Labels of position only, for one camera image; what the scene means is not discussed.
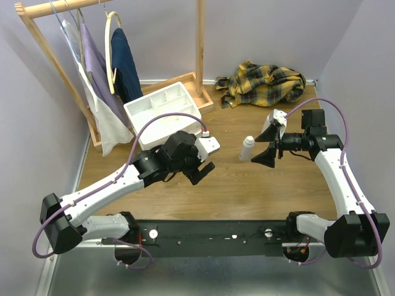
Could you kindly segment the tall white bottle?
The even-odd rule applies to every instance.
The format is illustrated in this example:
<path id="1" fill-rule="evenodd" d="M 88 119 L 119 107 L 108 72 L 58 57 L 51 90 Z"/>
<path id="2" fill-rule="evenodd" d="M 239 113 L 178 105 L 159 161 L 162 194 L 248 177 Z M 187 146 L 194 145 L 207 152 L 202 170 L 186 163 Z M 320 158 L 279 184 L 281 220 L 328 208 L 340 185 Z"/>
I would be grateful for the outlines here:
<path id="1" fill-rule="evenodd" d="M 268 120 L 265 120 L 265 123 L 264 123 L 264 125 L 262 127 L 261 133 L 264 133 L 265 131 L 267 131 L 270 126 L 271 126 L 271 123 Z"/>

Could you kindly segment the short white bottle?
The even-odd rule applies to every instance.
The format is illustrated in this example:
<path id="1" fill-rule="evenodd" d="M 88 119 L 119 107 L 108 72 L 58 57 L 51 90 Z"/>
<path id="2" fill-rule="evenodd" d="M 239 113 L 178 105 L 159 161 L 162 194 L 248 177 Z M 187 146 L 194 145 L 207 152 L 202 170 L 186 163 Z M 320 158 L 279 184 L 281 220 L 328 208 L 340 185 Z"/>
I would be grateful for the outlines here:
<path id="1" fill-rule="evenodd" d="M 253 136 L 247 136 L 242 144 L 241 152 L 239 154 L 239 159 L 241 161 L 249 161 L 251 159 L 252 150 L 254 148 L 255 140 Z"/>

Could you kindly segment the white drawer organizer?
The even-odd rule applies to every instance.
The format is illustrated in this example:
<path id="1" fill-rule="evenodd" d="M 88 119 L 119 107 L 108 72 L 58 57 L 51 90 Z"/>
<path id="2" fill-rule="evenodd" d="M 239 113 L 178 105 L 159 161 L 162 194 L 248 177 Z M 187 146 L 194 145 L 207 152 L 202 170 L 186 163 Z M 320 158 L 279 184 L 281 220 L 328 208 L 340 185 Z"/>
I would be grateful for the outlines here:
<path id="1" fill-rule="evenodd" d="M 201 113 L 191 95 L 181 82 L 171 84 L 124 105 L 135 134 L 149 121 L 165 113 L 187 113 L 201 119 Z M 170 116 L 151 123 L 139 137 L 143 150 L 164 144 L 168 137 L 179 130 L 201 135 L 201 124 L 193 118 Z"/>

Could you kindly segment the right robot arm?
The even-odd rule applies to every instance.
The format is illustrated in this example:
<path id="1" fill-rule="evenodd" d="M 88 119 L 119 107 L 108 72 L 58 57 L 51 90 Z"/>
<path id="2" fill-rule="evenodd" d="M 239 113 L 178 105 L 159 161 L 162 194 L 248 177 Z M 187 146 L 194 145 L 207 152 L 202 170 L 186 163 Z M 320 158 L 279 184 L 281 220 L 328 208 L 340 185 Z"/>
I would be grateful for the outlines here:
<path id="1" fill-rule="evenodd" d="M 273 168 L 285 151 L 308 152 L 325 178 L 337 219 L 326 220 L 312 212 L 291 212 L 284 226 L 285 237 L 296 242 L 308 235 L 323 243 L 333 258 L 377 256 L 378 245 L 389 229 L 389 218 L 377 213 L 364 196 L 348 167 L 340 137 L 327 132 L 324 110 L 303 110 L 301 133 L 285 131 L 286 116 L 277 109 L 268 115 L 261 135 L 256 137 L 257 142 L 267 142 L 268 147 L 251 161 Z"/>

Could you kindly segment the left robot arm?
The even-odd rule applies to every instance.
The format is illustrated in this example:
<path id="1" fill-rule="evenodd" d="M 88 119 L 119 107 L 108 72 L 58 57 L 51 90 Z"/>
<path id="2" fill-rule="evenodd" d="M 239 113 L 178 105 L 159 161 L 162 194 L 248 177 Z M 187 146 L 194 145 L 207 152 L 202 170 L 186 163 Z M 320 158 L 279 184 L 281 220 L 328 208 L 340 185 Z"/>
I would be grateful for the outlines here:
<path id="1" fill-rule="evenodd" d="M 128 212 L 110 216 L 95 213 L 117 199 L 156 182 L 171 180 L 177 173 L 198 184 L 214 168 L 208 156 L 218 152 L 214 137 L 197 138 L 178 131 L 164 144 L 137 153 L 123 167 L 98 182 L 69 195 L 47 195 L 39 217 L 55 254 L 75 248 L 80 242 L 98 238 L 120 239 L 129 244 L 136 239 L 137 226 Z"/>

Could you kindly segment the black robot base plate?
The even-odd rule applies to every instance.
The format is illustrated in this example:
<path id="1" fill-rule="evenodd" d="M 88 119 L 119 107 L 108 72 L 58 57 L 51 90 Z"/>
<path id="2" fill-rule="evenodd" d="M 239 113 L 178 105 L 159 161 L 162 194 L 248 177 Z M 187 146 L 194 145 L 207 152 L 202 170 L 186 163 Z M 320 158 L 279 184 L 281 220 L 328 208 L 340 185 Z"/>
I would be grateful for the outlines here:
<path id="1" fill-rule="evenodd" d="M 281 257 L 306 235 L 285 220 L 136 220 L 120 238 L 160 257 Z"/>

